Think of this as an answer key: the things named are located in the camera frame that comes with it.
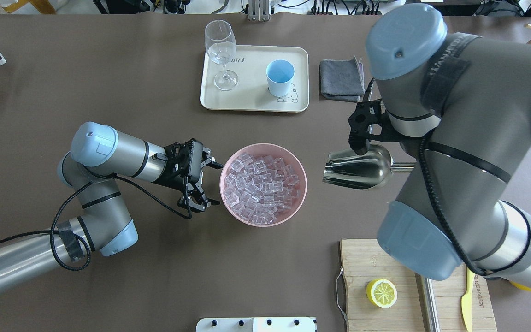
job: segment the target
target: tabletop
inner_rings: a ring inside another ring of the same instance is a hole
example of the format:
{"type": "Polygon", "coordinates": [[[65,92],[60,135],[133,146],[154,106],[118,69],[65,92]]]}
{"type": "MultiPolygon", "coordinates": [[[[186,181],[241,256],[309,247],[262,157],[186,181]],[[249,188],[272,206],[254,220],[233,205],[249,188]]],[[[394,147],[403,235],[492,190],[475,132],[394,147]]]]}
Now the tabletop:
{"type": "MultiPolygon", "coordinates": [[[[156,145],[196,138],[226,162],[251,143],[301,160],[308,193],[282,225],[244,225],[221,206],[183,220],[139,191],[120,189],[139,241],[94,253],[77,273],[56,269],[0,294],[0,331],[193,331],[202,317],[309,316],[341,332],[335,304],[339,240],[375,238],[405,176],[359,191],[322,183],[327,154],[348,147],[354,104],[319,95],[323,59],[363,58],[376,17],[279,13],[267,23],[219,15],[238,44],[297,46],[309,55],[310,106],[301,113],[210,111],[200,104],[204,27],[213,15],[0,15],[0,239],[50,227],[72,193],[57,178],[80,124],[111,125],[156,145]]],[[[531,18],[446,18],[449,32],[527,42],[531,18]]],[[[407,156],[386,144],[396,161],[407,156]]],[[[204,189],[218,197],[220,172],[204,189]]],[[[175,205],[177,192],[140,183],[175,205]]],[[[531,213],[531,150],[504,199],[531,213]]],[[[70,204],[61,219],[81,214],[70,204]]],[[[490,281],[500,331],[531,330],[531,293],[490,281]]]]}

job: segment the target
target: cable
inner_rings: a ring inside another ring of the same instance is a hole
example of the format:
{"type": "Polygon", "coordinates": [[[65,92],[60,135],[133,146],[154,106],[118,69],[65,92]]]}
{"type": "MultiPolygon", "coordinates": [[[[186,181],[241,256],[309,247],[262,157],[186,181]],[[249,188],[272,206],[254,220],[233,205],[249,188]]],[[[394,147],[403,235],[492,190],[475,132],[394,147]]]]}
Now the cable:
{"type": "Polygon", "coordinates": [[[306,4],[307,2],[309,2],[310,0],[306,0],[304,2],[301,2],[299,3],[298,5],[294,5],[294,6],[282,6],[280,4],[278,4],[278,6],[282,7],[282,8],[294,8],[294,7],[298,7],[298,6],[302,6],[303,4],[306,4]]]}
{"type": "Polygon", "coordinates": [[[356,15],[357,12],[358,12],[358,8],[360,8],[360,5],[363,6],[363,8],[362,8],[362,13],[363,13],[364,8],[367,7],[367,4],[364,3],[364,0],[361,0],[360,2],[358,2],[358,4],[356,5],[356,7],[354,7],[354,10],[353,10],[351,13],[349,13],[349,14],[350,14],[350,15],[356,15]]]}
{"type": "Polygon", "coordinates": [[[93,185],[93,182],[88,182],[85,185],[83,185],[83,187],[81,187],[78,191],[74,192],[71,196],[69,196],[69,198],[67,198],[67,200],[65,200],[65,202],[63,202],[63,204],[61,204],[61,207],[57,211],[57,215],[53,219],[53,224],[50,226],[50,231],[49,231],[49,233],[50,233],[50,250],[53,252],[53,256],[54,256],[55,261],[57,261],[57,263],[59,263],[59,265],[61,267],[65,268],[67,270],[70,270],[70,271],[80,271],[80,270],[85,269],[87,267],[87,265],[89,265],[89,263],[91,262],[91,249],[89,248],[89,246],[87,245],[87,243],[85,242],[85,240],[81,236],[75,234],[76,240],[80,241],[83,244],[83,246],[85,246],[85,251],[87,252],[87,260],[80,267],[70,267],[69,265],[67,265],[63,261],[61,261],[61,259],[59,258],[59,255],[57,254],[57,248],[54,245],[54,229],[55,229],[55,227],[57,227],[57,222],[59,221],[59,217],[61,217],[61,213],[63,212],[63,210],[65,210],[65,207],[67,206],[67,204],[69,204],[69,202],[71,202],[73,200],[73,198],[77,197],[78,194],[81,194],[90,185],[93,185]]]}
{"type": "Polygon", "coordinates": [[[101,1],[100,1],[100,0],[93,0],[93,3],[94,3],[95,6],[97,7],[97,10],[100,11],[100,13],[102,13],[102,14],[108,14],[108,11],[106,11],[106,9],[104,8],[104,6],[101,4],[101,1]]]}
{"type": "Polygon", "coordinates": [[[350,15],[348,5],[345,4],[344,0],[341,0],[341,2],[345,6],[345,10],[348,11],[348,15],[350,15]]]}
{"type": "Polygon", "coordinates": [[[190,204],[189,204],[189,198],[188,198],[188,189],[187,189],[188,178],[184,178],[185,189],[184,189],[184,193],[183,193],[183,197],[184,197],[184,200],[186,202],[186,207],[187,207],[187,210],[188,210],[188,215],[187,216],[185,216],[184,214],[181,214],[178,211],[174,210],[173,208],[169,207],[167,204],[162,202],[162,200],[158,199],[155,195],[151,194],[149,191],[147,191],[143,187],[139,186],[138,184],[134,183],[133,181],[130,181],[129,179],[123,178],[123,177],[114,177],[114,178],[115,179],[119,179],[120,181],[124,181],[126,183],[129,183],[129,184],[133,185],[135,188],[137,188],[138,190],[142,191],[143,193],[145,193],[150,198],[153,198],[154,201],[158,202],[158,204],[160,204],[164,208],[168,209],[169,211],[177,214],[178,216],[180,216],[180,217],[182,217],[184,219],[192,219],[192,210],[190,210],[190,204]]]}
{"type": "Polygon", "coordinates": [[[333,6],[335,7],[335,15],[339,15],[337,13],[337,5],[335,4],[335,1],[334,0],[327,0],[327,8],[325,9],[325,13],[329,13],[329,3],[330,2],[333,2],[333,6]]]}
{"type": "Polygon", "coordinates": [[[44,234],[50,234],[50,231],[29,231],[27,233],[21,233],[21,234],[17,234],[17,235],[13,235],[13,236],[10,236],[10,237],[6,237],[5,239],[3,240],[0,240],[0,244],[4,243],[4,242],[8,242],[8,241],[11,241],[11,240],[14,240],[14,239],[17,239],[19,237],[23,237],[23,236],[30,236],[30,235],[44,235],[44,234]]]}
{"type": "Polygon", "coordinates": [[[225,0],[225,3],[223,4],[223,6],[222,6],[221,8],[219,8],[219,9],[213,11],[213,12],[210,13],[210,14],[213,14],[213,13],[220,13],[221,11],[223,11],[223,10],[227,7],[228,2],[229,2],[229,0],[225,0]]]}
{"type": "Polygon", "coordinates": [[[421,174],[423,175],[423,181],[425,183],[425,189],[427,191],[427,195],[430,199],[430,204],[432,209],[434,210],[434,213],[436,213],[436,218],[440,222],[440,225],[444,229],[445,235],[448,237],[448,239],[452,242],[452,245],[454,246],[454,249],[456,250],[456,253],[459,255],[459,257],[462,259],[462,261],[466,264],[466,267],[470,269],[475,274],[478,274],[482,277],[485,275],[488,275],[487,271],[477,267],[474,265],[474,262],[468,257],[466,252],[462,249],[462,246],[456,239],[454,232],[452,231],[451,227],[448,224],[448,221],[446,220],[446,217],[444,216],[444,210],[442,210],[441,204],[440,204],[440,198],[438,197],[436,193],[436,188],[434,187],[434,182],[431,178],[430,169],[427,165],[427,160],[425,159],[425,146],[427,144],[428,139],[433,134],[434,130],[431,130],[428,132],[423,138],[421,139],[421,142],[419,143],[419,166],[421,167],[421,174]]]}

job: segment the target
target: velcro strap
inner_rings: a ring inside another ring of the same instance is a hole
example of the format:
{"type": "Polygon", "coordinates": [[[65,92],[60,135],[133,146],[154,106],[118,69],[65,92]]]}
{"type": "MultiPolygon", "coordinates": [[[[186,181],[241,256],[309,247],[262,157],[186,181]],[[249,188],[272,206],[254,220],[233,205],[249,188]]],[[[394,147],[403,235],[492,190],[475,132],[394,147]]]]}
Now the velcro strap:
{"type": "Polygon", "coordinates": [[[63,223],[57,224],[57,228],[59,229],[59,237],[61,237],[61,240],[65,245],[65,249],[71,258],[71,262],[76,262],[82,258],[85,258],[85,254],[83,254],[81,246],[75,238],[73,230],[71,229],[71,223],[69,221],[65,221],[63,223]]]}
{"type": "Polygon", "coordinates": [[[462,51],[476,38],[457,32],[446,37],[440,49],[428,61],[428,69],[421,86],[421,104],[433,115],[442,116],[448,95],[470,61],[459,59],[462,51]]]}

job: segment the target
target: board handle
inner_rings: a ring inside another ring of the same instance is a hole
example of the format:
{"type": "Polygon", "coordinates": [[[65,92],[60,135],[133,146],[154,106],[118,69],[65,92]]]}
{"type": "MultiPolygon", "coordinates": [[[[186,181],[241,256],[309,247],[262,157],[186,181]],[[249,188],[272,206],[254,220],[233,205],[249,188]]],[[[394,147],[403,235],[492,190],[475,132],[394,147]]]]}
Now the board handle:
{"type": "Polygon", "coordinates": [[[343,315],[343,319],[345,322],[348,322],[348,315],[345,313],[345,310],[342,309],[341,305],[339,305],[339,278],[343,275],[343,267],[339,270],[339,274],[337,275],[337,278],[335,278],[335,299],[337,300],[337,307],[339,308],[339,311],[341,311],[341,315],[343,315]]]}

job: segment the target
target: folded towel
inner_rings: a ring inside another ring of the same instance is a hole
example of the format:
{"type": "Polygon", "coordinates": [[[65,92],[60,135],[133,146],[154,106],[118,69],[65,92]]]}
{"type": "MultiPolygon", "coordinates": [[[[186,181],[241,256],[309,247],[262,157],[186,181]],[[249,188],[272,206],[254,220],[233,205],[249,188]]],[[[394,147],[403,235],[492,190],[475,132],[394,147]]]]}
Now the folded towel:
{"type": "Polygon", "coordinates": [[[364,69],[356,57],[325,59],[319,64],[319,75],[321,94],[327,99],[357,103],[364,94],[364,69]]]}

